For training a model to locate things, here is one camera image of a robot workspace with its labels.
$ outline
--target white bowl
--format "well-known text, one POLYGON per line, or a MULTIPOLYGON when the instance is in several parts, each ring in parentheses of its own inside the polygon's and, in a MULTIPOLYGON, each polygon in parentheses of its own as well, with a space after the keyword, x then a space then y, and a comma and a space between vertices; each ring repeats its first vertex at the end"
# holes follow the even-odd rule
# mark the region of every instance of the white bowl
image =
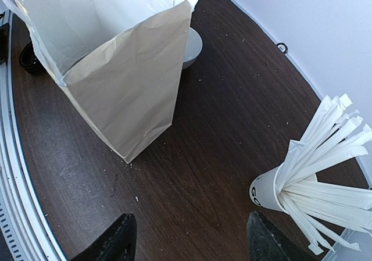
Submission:
POLYGON ((202 52, 203 41, 200 35, 193 28, 189 28, 186 50, 184 55, 184 64, 182 69, 190 67, 202 52))

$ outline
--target paper cup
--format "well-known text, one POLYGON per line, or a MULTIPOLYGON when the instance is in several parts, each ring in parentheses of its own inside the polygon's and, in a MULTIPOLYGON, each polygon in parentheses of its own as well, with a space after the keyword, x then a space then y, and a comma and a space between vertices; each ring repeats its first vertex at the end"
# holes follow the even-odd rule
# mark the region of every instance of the paper cup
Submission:
MULTIPOLYGON (((275 192, 276 179, 280 167, 281 165, 256 177, 249 187, 249 196, 253 203, 260 207, 278 210, 279 212, 288 214, 279 203, 278 196, 275 192)), ((309 176, 307 180, 317 181, 317 177, 313 174, 309 176)))

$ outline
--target metal frame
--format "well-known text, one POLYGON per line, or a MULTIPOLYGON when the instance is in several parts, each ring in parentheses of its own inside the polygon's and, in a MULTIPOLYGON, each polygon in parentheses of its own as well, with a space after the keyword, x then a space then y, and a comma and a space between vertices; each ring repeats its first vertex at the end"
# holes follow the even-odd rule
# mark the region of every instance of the metal frame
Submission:
POLYGON ((12 87, 12 20, 8 61, 0 65, 0 228, 15 261, 67 261, 44 216, 24 159, 12 87))

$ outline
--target dark brown wooden surface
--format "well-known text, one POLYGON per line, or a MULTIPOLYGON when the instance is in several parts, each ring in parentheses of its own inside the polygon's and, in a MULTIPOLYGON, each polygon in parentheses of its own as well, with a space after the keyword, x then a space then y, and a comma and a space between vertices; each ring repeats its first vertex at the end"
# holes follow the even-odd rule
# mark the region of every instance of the dark brown wooden surface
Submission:
MULTIPOLYGON (((68 257, 126 212, 138 221, 137 260, 249 260, 245 227, 258 210, 249 184, 282 162, 289 139, 300 138, 319 100, 228 0, 200 0, 192 26, 204 48, 182 75, 173 125, 126 165, 48 75, 32 77, 19 67, 29 39, 15 20, 13 88, 24 153, 68 257)), ((367 186, 354 161, 319 179, 367 186)), ((307 246, 289 217, 260 210, 307 246)))

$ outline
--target bundle of straws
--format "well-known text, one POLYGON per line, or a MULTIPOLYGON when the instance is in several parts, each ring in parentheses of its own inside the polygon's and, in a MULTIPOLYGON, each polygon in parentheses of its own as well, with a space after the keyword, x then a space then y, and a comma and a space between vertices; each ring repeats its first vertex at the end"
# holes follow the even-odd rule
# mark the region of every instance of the bundle of straws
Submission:
POLYGON ((365 125, 355 133, 363 119, 357 110, 345 113, 351 104, 346 94, 325 97, 301 140, 290 141, 285 160, 277 168, 274 194, 280 208, 292 217, 316 255, 323 252, 319 244, 334 251, 321 233, 345 247, 360 249, 315 218, 372 236, 368 231, 372 230, 372 191, 316 180, 317 172, 368 154, 363 145, 372 140, 372 130, 365 125))

